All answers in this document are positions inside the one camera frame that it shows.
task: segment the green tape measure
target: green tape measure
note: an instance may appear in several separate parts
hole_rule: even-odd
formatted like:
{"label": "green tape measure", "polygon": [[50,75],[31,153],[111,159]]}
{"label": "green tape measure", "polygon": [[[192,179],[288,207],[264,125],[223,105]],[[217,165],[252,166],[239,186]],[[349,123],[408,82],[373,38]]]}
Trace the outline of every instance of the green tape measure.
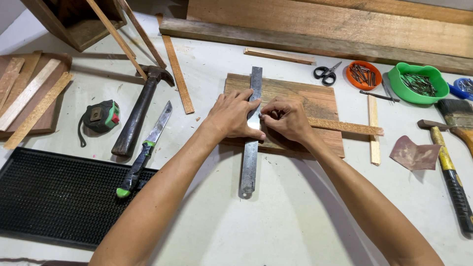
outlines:
{"label": "green tape measure", "polygon": [[84,122],[84,126],[90,128],[90,130],[94,132],[105,133],[118,125],[118,122],[120,121],[118,118],[119,113],[120,108],[113,100],[103,101],[96,105],[87,106],[87,111],[80,118],[77,128],[80,146],[84,148],[87,145],[86,141],[82,137],[82,133],[80,132],[80,125],[82,122]]}

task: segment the red button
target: red button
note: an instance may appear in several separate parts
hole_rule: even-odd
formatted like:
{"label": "red button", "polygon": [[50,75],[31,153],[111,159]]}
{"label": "red button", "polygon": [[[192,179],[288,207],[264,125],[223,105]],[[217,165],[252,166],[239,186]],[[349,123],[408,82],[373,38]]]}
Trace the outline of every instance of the red button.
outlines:
{"label": "red button", "polygon": [[114,122],[116,124],[116,123],[118,123],[118,121],[120,121],[120,119],[118,118],[118,116],[116,114],[114,114],[114,116],[112,117],[112,122]]}

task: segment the knife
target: knife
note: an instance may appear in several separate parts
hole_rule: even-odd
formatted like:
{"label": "knife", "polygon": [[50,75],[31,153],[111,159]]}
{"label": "knife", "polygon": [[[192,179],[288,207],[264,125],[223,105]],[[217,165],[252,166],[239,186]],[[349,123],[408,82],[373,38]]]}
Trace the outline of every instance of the knife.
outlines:
{"label": "knife", "polygon": [[130,171],[126,174],[125,180],[122,185],[117,188],[117,196],[119,198],[126,198],[131,194],[131,191],[135,188],[138,178],[140,177],[141,172],[143,171],[146,163],[148,162],[151,153],[153,152],[154,146],[158,141],[161,132],[163,132],[164,126],[166,125],[171,113],[173,111],[173,106],[171,101],[168,101],[164,107],[161,116],[159,116],[158,121],[154,125],[153,130],[148,135],[145,141],[143,141],[143,149],[141,153],[136,158],[135,162],[131,166]]}

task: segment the brush bristles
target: brush bristles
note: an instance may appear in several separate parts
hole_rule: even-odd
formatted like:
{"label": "brush bristles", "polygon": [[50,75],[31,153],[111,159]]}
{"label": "brush bristles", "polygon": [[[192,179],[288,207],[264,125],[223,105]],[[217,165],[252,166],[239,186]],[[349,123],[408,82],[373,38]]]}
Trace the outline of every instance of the brush bristles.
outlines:
{"label": "brush bristles", "polygon": [[473,115],[472,106],[465,100],[441,99],[438,109],[443,116],[451,114]]}

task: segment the hammer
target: hammer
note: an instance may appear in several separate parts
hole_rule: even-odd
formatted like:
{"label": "hammer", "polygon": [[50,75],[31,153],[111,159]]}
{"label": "hammer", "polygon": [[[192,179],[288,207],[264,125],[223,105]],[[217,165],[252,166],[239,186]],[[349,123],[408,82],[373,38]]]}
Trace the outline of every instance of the hammer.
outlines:
{"label": "hammer", "polygon": [[140,65],[140,67],[143,69],[148,79],[141,90],[138,100],[136,100],[130,117],[126,121],[122,132],[120,132],[120,135],[112,148],[112,154],[116,156],[128,158],[133,155],[136,142],[138,141],[138,136],[140,135],[146,117],[146,112],[148,111],[154,91],[156,90],[156,85],[158,85],[161,80],[165,80],[171,87],[174,86],[173,77],[164,68],[144,65]]}
{"label": "hammer", "polygon": [[420,120],[417,122],[417,125],[420,128],[430,129],[434,143],[442,145],[438,157],[440,158],[445,183],[447,184],[450,198],[452,199],[453,207],[455,208],[460,229],[463,233],[473,233],[473,212],[468,204],[468,200],[466,199],[462,181],[456,173],[450,155],[448,154],[442,133],[440,133],[440,131],[450,129],[451,126],[429,120]]}

